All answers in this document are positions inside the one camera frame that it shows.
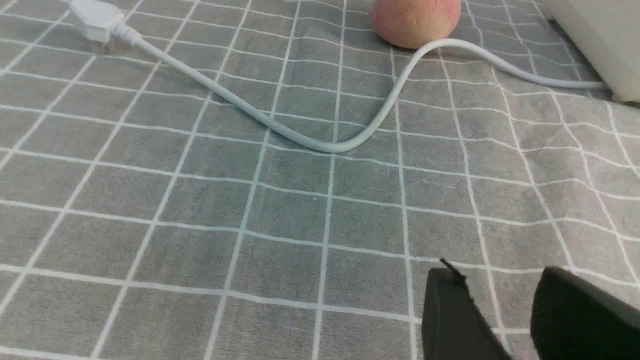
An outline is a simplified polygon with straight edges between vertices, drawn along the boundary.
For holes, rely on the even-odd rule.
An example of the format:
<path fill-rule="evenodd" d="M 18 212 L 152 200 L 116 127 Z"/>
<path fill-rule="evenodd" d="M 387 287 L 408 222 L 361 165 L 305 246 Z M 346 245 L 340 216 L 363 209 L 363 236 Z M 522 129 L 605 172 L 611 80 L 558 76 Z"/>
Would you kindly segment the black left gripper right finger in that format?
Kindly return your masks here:
<path fill-rule="evenodd" d="M 557 266 L 534 293 L 530 335 L 541 360 L 637 360 L 640 312 Z"/>

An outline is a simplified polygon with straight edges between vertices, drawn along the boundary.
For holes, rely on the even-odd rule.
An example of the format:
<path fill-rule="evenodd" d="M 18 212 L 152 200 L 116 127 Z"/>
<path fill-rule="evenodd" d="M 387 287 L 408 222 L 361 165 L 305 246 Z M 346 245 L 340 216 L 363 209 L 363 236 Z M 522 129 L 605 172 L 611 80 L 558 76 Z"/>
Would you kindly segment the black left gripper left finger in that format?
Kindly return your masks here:
<path fill-rule="evenodd" d="M 422 312 L 425 360 L 510 360 L 471 296 L 467 277 L 446 259 L 429 270 Z"/>

